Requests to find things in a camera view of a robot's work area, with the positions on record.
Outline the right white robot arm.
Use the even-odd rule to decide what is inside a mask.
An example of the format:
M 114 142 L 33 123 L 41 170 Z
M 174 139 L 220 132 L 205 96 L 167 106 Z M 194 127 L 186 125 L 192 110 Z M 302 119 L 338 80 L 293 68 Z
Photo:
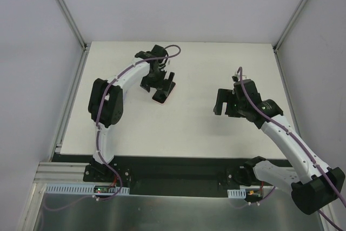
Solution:
M 236 81 L 233 89 L 219 89 L 213 112 L 253 123 L 277 145 L 294 169 L 289 172 L 257 156 L 233 174 L 237 183 L 250 186 L 267 182 L 288 193 L 307 215 L 339 198 L 345 173 L 339 167 L 331 168 L 308 147 L 277 103 L 261 99 L 254 81 Z

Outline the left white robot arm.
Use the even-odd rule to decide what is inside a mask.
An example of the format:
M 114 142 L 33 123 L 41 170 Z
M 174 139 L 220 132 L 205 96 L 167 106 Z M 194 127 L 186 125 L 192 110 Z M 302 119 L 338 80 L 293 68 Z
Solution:
M 168 60 L 178 56 L 181 47 L 172 44 L 166 47 L 154 45 L 150 51 L 138 52 L 131 63 L 119 74 L 103 80 L 98 78 L 92 85 L 88 112 L 95 125 L 95 151 L 93 160 L 99 164 L 96 176 L 103 182 L 114 176 L 110 162 L 115 155 L 112 132 L 124 112 L 124 101 L 127 91 L 135 84 L 147 92 L 155 89 L 152 99 L 160 104 L 165 103 L 176 83 L 174 72 L 167 75 Z

